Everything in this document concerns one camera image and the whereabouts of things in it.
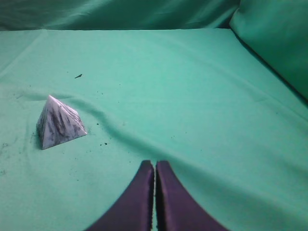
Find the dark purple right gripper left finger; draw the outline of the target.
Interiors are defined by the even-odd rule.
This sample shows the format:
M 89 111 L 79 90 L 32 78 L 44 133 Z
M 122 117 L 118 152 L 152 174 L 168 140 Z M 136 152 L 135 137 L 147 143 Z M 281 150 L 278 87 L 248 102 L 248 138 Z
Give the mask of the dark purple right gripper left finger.
M 154 202 L 154 168 L 144 160 L 116 202 L 88 231 L 150 231 Z

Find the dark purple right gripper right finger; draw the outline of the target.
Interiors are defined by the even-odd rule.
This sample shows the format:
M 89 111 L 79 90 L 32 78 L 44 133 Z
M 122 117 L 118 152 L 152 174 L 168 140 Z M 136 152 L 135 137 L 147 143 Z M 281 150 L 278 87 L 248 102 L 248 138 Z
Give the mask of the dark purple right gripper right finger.
M 226 231 L 188 193 L 168 161 L 156 163 L 156 216 L 159 231 Z

